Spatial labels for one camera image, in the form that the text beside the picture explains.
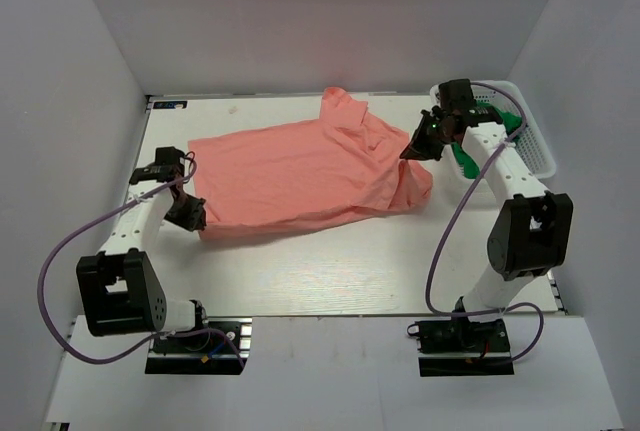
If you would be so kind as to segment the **pink t-shirt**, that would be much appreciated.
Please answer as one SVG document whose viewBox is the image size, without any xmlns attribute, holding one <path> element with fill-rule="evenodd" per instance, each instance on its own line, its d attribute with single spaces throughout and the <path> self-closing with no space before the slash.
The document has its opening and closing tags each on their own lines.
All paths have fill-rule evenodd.
<svg viewBox="0 0 640 431">
<path fill-rule="evenodd" d="M 338 87 L 315 119 L 192 140 L 205 240 L 319 231 L 426 205 L 433 176 L 406 132 Z"/>
</svg>

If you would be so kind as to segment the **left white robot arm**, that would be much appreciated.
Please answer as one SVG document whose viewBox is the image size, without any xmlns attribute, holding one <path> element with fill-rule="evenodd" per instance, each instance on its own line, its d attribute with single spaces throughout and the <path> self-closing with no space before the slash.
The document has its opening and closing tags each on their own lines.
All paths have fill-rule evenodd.
<svg viewBox="0 0 640 431">
<path fill-rule="evenodd" d="M 109 238 L 96 255 L 82 257 L 76 266 L 92 335 L 182 333 L 203 327 L 202 304 L 168 298 L 149 257 L 163 224 L 187 232 L 206 228 L 205 200 L 184 190 L 195 170 L 193 152 L 161 147 L 152 163 L 133 171 L 126 209 L 117 213 Z"/>
</svg>

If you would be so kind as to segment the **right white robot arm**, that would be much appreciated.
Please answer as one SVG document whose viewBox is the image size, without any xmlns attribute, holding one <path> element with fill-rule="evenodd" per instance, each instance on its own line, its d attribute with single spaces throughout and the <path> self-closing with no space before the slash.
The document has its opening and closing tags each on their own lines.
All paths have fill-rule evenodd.
<svg viewBox="0 0 640 431">
<path fill-rule="evenodd" d="M 446 146 L 456 143 L 479 168 L 438 242 L 428 286 L 447 237 L 478 185 L 485 182 L 492 191 L 500 210 L 486 241 L 487 268 L 448 314 L 451 319 L 492 322 L 516 309 L 513 300 L 524 287 L 564 262 L 574 206 L 567 194 L 551 192 L 517 152 L 516 142 L 527 127 L 520 101 L 501 94 L 521 119 L 509 131 L 499 108 L 478 104 L 474 91 L 479 86 L 469 79 L 439 84 L 437 105 L 423 111 L 400 157 L 438 160 Z"/>
</svg>

